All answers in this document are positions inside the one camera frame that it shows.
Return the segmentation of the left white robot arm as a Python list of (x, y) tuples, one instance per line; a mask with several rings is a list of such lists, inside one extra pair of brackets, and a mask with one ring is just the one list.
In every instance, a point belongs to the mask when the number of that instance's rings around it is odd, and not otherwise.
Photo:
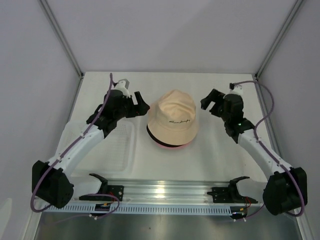
[(85, 129), (63, 150), (46, 162), (38, 160), (32, 166), (31, 209), (36, 212), (35, 197), (58, 209), (72, 198), (103, 200), (107, 198), (108, 181), (91, 173), (84, 178), (71, 179), (76, 166), (102, 142), (123, 118), (144, 116), (150, 109), (140, 92), (125, 96), (120, 90), (109, 90), (94, 113), (86, 120)]

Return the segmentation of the black hat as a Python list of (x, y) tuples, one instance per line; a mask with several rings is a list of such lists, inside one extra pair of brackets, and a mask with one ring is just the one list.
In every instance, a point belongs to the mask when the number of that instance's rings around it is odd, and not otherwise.
[(146, 131), (149, 137), (155, 142), (164, 146), (181, 146), (192, 142), (194, 138), (187, 137), (184, 133), (174, 131), (151, 131), (149, 126), (146, 126)]

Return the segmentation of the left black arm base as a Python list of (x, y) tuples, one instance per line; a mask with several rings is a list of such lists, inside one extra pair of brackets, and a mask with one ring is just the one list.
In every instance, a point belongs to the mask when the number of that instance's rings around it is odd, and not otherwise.
[(79, 197), (81, 201), (115, 201), (113, 197), (106, 196), (111, 195), (118, 198), (121, 202), (124, 196), (124, 186), (123, 185), (109, 185), (108, 180), (104, 177), (96, 174), (90, 173), (90, 176), (94, 177), (95, 179), (99, 180), (101, 183), (99, 190), (95, 193), (82, 195)]

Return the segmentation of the beige hat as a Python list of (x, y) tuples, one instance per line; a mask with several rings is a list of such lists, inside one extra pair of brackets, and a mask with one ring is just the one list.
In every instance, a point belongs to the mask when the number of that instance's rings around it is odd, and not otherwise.
[(173, 131), (195, 138), (199, 125), (196, 104), (186, 92), (173, 89), (150, 105), (147, 126), (153, 131)]

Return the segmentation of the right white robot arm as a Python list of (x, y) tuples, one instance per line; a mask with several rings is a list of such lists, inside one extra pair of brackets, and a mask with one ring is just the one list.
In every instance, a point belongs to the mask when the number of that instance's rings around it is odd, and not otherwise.
[(241, 176), (229, 181), (228, 197), (233, 203), (262, 202), (274, 216), (288, 214), (300, 217), (308, 203), (307, 174), (301, 167), (292, 167), (258, 137), (257, 127), (244, 117), (241, 92), (233, 88), (228, 94), (213, 89), (200, 101), (206, 110), (221, 118), (229, 137), (258, 164), (267, 182)]

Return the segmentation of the pink bucket hat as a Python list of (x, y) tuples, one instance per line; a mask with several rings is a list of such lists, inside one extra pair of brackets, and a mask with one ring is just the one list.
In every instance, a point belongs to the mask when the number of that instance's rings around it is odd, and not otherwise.
[(191, 144), (191, 142), (188, 142), (187, 144), (183, 144), (183, 145), (172, 145), (172, 146), (165, 146), (159, 143), (155, 143), (155, 145), (161, 149), (165, 149), (165, 150), (181, 150), (186, 148), (187, 146), (189, 146)]

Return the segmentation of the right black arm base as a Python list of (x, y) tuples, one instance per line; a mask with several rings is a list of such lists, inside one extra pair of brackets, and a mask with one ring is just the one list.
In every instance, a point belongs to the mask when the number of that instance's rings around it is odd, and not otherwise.
[(206, 194), (212, 196), (212, 200), (214, 203), (219, 204), (245, 204), (247, 200), (250, 200), (250, 203), (252, 204), (257, 204), (258, 201), (256, 199), (239, 194), (237, 183), (246, 179), (250, 179), (250, 177), (241, 176), (234, 178), (229, 181), (227, 187), (212, 187), (211, 191), (208, 191)]

